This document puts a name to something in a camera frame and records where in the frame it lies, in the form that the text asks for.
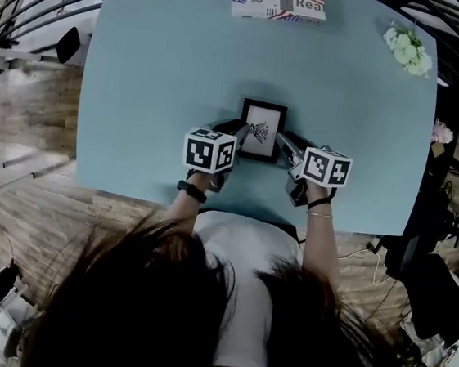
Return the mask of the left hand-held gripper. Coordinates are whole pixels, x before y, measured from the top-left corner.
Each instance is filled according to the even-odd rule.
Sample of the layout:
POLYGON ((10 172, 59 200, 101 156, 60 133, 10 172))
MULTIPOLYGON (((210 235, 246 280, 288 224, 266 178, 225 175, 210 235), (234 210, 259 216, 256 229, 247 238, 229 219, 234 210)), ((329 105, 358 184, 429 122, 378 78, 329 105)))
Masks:
POLYGON ((182 160, 188 168, 187 178, 198 172, 208 174, 209 190, 219 192, 249 134, 249 126, 240 119, 223 119, 190 130, 184 137, 182 160))

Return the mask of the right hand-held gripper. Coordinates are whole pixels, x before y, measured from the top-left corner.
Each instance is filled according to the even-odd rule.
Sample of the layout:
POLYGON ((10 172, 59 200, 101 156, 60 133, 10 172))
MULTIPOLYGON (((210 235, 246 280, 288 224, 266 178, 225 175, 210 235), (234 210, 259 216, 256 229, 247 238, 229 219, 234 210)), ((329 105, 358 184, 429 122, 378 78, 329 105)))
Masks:
POLYGON ((345 187, 348 182, 353 159, 330 146, 315 146, 312 142, 291 131, 279 132, 276 143, 281 154, 290 165, 285 186, 294 207, 312 206, 330 203, 336 190, 345 187), (310 183, 327 190, 324 201, 309 202, 307 197, 310 183))

